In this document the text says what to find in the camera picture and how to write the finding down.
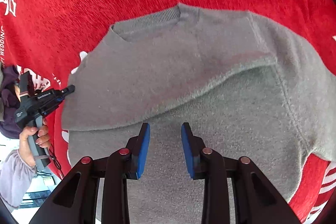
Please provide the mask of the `person's left hand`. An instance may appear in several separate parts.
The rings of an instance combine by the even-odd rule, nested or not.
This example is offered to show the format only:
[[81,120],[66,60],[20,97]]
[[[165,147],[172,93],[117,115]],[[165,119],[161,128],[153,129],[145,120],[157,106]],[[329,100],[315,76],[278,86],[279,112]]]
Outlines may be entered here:
[[50,145],[48,128],[42,117],[29,123],[19,135],[19,155],[37,171],[43,171],[51,163]]

